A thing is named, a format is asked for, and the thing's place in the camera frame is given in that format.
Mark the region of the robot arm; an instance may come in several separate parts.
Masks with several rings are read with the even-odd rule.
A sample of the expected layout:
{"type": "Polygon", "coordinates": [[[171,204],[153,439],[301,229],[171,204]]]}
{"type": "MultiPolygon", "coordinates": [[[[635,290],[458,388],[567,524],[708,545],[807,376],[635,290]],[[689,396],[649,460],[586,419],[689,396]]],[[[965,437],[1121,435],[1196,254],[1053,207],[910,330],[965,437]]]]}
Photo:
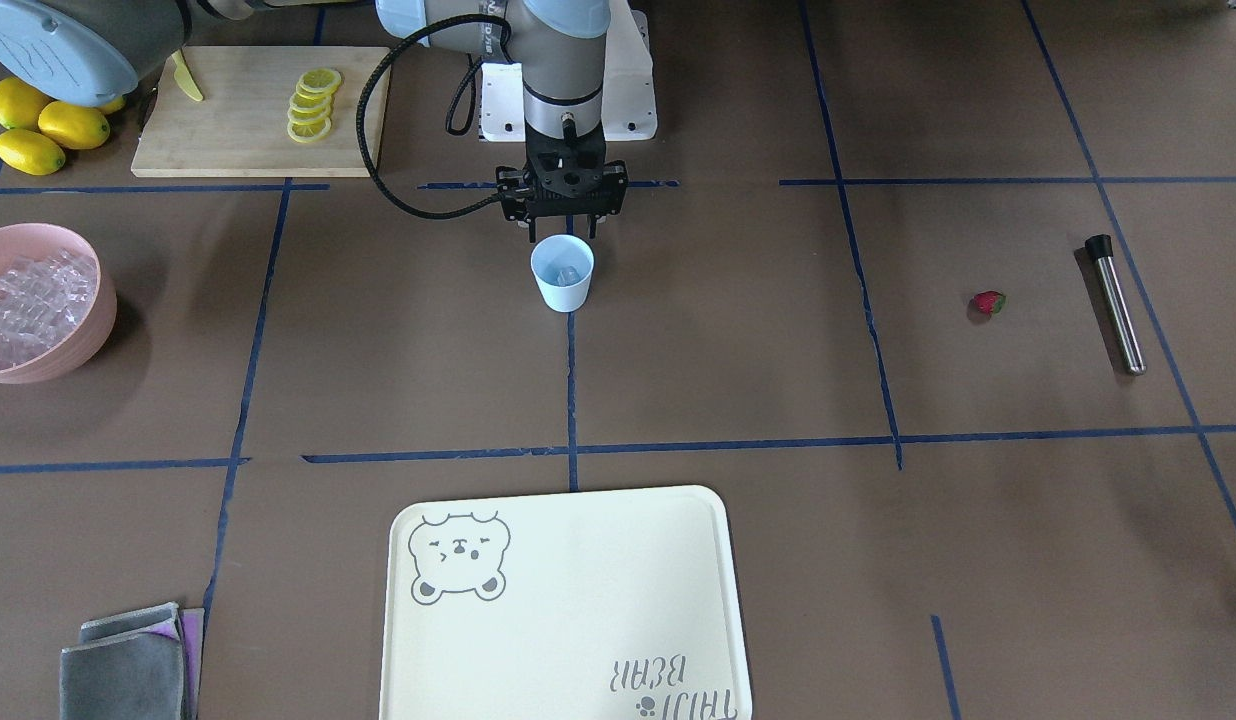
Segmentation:
{"type": "MultiPolygon", "coordinates": [[[[56,100],[96,105],[129,94],[188,44],[295,38],[328,1],[0,1],[0,64],[56,100]]],[[[356,107],[358,159],[377,191],[412,217],[444,222],[498,205],[535,231],[546,217],[591,227],[623,206],[630,178],[606,159],[603,85],[612,7],[606,1],[352,1],[394,38],[356,107]],[[471,56],[473,68],[522,69],[525,164],[496,170],[496,188],[468,206],[426,211],[379,178],[365,128],[370,91],[407,51],[430,44],[471,56]]]]}

